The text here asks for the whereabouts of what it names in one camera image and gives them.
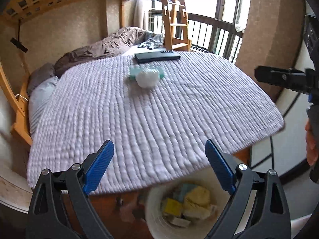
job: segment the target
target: wooden ladder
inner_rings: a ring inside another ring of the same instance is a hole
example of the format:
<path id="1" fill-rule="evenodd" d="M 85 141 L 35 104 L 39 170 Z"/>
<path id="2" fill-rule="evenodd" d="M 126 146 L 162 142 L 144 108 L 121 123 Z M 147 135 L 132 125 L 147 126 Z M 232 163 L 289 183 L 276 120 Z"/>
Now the wooden ladder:
<path id="1" fill-rule="evenodd" d="M 191 41 L 188 39 L 188 16 L 185 6 L 185 0 L 161 0 L 163 8 L 163 21 L 165 29 L 165 47 L 167 50 L 189 51 Z M 172 11 L 168 9 L 168 5 L 172 5 Z M 176 23 L 177 6 L 181 13 L 181 23 Z M 183 30 L 183 39 L 174 37 L 174 31 L 177 26 Z"/>

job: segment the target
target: white curtain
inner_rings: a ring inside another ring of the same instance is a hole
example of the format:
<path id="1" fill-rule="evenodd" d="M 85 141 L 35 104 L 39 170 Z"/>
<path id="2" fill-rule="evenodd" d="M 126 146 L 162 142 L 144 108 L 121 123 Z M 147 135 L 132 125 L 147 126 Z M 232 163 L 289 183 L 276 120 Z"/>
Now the white curtain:
<path id="1" fill-rule="evenodd" d="M 151 8 L 150 0 L 137 0 L 134 10 L 133 26 L 148 30 L 148 10 Z"/>

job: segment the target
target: white plastic bag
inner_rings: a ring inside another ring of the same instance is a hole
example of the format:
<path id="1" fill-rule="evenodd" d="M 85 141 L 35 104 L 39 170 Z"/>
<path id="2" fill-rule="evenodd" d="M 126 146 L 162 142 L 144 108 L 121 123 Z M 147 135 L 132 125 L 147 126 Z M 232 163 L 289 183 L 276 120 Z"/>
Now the white plastic bag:
<path id="1" fill-rule="evenodd" d="M 157 69 L 143 68 L 135 79 L 138 85 L 142 88 L 154 87 L 160 78 L 160 73 Z"/>

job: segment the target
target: silver bolt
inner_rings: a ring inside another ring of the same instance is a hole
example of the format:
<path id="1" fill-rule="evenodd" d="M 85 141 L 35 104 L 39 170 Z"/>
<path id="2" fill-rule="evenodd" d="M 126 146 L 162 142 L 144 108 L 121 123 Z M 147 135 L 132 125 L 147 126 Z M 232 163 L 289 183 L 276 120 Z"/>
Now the silver bolt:
<path id="1" fill-rule="evenodd" d="M 72 165 L 72 170 L 76 171 L 79 170 L 81 168 L 81 164 L 73 164 Z"/>
<path id="2" fill-rule="evenodd" d="M 49 169 L 44 169 L 41 173 L 42 175 L 47 175 L 49 173 Z"/>
<path id="3" fill-rule="evenodd" d="M 270 169 L 270 170 L 269 170 L 269 173 L 270 173 L 271 175 L 273 175 L 273 176 L 275 176 L 275 175 L 277 174 L 277 172 L 276 172 L 275 170 L 273 170 L 273 169 Z"/>
<path id="4" fill-rule="evenodd" d="M 242 170 L 242 171 L 245 171 L 245 170 L 247 170 L 247 165 L 246 164 L 240 164 L 240 165 L 238 165 L 238 168 L 240 170 Z"/>

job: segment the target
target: brown blanket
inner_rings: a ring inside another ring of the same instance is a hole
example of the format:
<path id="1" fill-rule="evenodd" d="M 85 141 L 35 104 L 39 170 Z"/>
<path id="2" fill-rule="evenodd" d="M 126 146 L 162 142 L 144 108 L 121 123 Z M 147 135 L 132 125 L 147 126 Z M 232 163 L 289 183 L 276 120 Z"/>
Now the brown blanket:
<path id="1" fill-rule="evenodd" d="M 55 63 L 55 74 L 60 78 L 66 70 L 78 64 L 123 54 L 143 42 L 145 33 L 146 30 L 141 28 L 124 27 L 92 45 L 68 52 Z"/>

